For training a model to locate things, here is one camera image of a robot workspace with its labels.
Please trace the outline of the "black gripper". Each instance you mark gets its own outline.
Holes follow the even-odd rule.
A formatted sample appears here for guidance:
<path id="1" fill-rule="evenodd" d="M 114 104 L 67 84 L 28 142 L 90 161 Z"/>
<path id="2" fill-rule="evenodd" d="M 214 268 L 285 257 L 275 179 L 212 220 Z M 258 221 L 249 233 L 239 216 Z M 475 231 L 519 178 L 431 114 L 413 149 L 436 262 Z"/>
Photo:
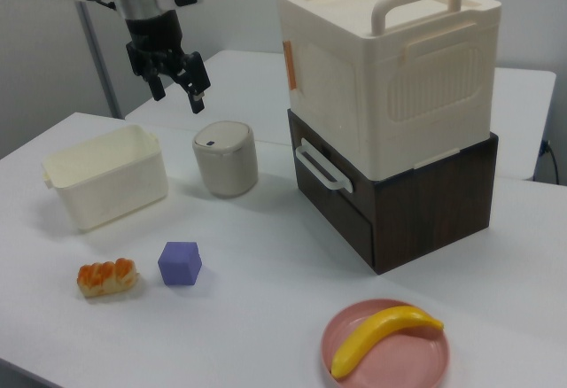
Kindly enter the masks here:
<path id="1" fill-rule="evenodd" d="M 180 85 L 190 102 L 191 111 L 198 114 L 205 109 L 203 97 L 211 86 L 204 61 L 198 52 L 184 54 L 183 33 L 174 10 L 150 19 L 127 19 L 131 42 L 127 44 L 128 57 L 134 74 L 142 76 L 155 101 L 166 96 L 159 75 L 171 77 Z"/>

